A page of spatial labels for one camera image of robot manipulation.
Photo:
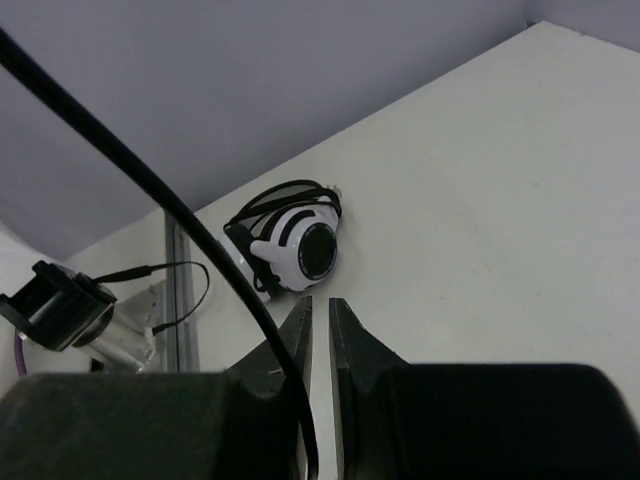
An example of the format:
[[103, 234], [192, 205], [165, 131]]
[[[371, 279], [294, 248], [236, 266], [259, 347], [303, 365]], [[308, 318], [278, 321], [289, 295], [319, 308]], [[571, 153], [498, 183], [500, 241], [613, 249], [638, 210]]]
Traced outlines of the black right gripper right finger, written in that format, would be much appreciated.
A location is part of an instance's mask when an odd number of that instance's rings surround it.
[[412, 364], [329, 302], [342, 479], [635, 479], [639, 430], [581, 364]]

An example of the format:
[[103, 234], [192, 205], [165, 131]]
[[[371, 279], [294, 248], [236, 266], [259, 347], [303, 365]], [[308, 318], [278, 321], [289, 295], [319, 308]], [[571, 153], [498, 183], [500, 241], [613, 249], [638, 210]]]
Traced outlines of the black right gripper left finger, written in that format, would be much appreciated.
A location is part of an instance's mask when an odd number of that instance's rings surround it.
[[5, 479], [303, 479], [294, 388], [260, 344], [220, 372], [39, 374], [1, 401]]

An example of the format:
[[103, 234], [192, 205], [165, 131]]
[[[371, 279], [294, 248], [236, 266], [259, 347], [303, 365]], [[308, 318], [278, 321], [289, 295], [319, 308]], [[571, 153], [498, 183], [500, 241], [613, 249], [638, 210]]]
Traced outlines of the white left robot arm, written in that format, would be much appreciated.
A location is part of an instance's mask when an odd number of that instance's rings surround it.
[[151, 328], [106, 283], [54, 263], [1, 299], [1, 315], [53, 352], [88, 348], [103, 373], [38, 374], [1, 400], [5, 479], [314, 479], [307, 402], [262, 343], [218, 373], [150, 373]]

